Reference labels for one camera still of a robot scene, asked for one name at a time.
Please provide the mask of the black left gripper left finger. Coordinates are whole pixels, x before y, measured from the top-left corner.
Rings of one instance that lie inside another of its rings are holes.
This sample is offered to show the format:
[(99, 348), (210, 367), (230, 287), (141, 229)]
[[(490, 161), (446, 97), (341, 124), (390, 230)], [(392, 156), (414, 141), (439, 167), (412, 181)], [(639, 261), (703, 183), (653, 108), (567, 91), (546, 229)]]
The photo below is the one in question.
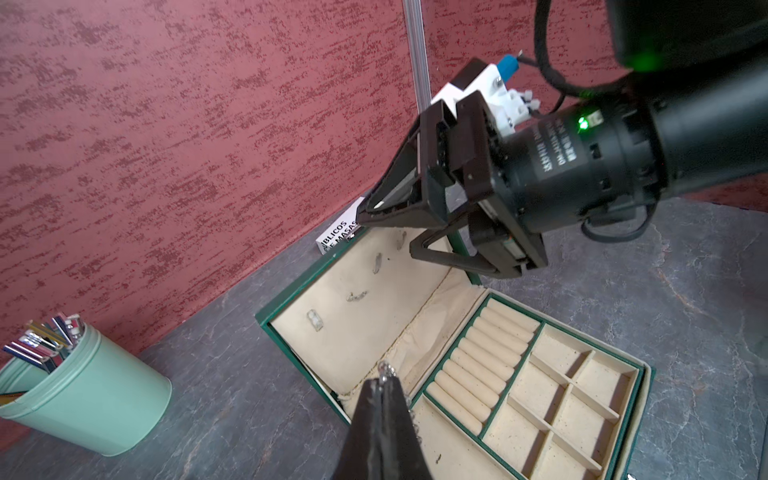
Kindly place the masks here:
[(382, 398), (380, 381), (366, 380), (332, 479), (384, 478), (381, 452)]

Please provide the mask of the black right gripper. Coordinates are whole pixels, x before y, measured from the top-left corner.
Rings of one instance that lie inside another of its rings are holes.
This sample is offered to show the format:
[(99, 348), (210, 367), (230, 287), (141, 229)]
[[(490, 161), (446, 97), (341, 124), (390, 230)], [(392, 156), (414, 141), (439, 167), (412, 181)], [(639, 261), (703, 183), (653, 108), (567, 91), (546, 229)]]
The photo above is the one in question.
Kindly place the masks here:
[(577, 103), (507, 137), (478, 94), (458, 114), (447, 159), (467, 200), (448, 225), (444, 113), (420, 114), (358, 224), (429, 229), (411, 241), (413, 259), (498, 279), (547, 266), (546, 232), (579, 224), (593, 241), (623, 243), (648, 228), (660, 162), (649, 117), (630, 97)]

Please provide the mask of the green jewelry box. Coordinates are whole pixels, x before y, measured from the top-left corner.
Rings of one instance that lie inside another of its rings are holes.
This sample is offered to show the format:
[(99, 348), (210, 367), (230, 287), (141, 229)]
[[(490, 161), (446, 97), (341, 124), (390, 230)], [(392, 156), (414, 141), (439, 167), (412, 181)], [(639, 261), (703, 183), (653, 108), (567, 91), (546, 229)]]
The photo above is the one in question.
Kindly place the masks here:
[(345, 421), (398, 377), (436, 479), (623, 479), (653, 380), (644, 361), (418, 261), (414, 229), (361, 230), (256, 319)]

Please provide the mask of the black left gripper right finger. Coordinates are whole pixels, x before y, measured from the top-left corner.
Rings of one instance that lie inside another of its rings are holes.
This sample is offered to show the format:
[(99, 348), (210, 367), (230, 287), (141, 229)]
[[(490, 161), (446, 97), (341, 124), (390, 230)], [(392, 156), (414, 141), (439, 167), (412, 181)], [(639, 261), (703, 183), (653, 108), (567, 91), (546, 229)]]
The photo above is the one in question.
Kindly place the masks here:
[(397, 377), (382, 381), (382, 478), (432, 478)]

